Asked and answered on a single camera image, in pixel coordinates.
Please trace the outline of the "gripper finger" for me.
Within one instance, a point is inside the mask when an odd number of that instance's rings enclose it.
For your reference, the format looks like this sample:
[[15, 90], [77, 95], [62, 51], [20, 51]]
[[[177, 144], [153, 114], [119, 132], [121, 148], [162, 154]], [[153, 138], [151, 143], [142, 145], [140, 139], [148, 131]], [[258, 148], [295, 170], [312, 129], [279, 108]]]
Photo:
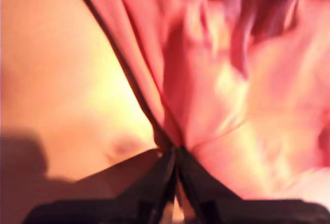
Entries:
[[98, 196], [83, 200], [83, 223], [161, 223], [176, 191], [174, 149], [148, 150], [82, 180]]
[[242, 200], [209, 174], [184, 147], [177, 149], [177, 171], [198, 223], [222, 222], [217, 200]]

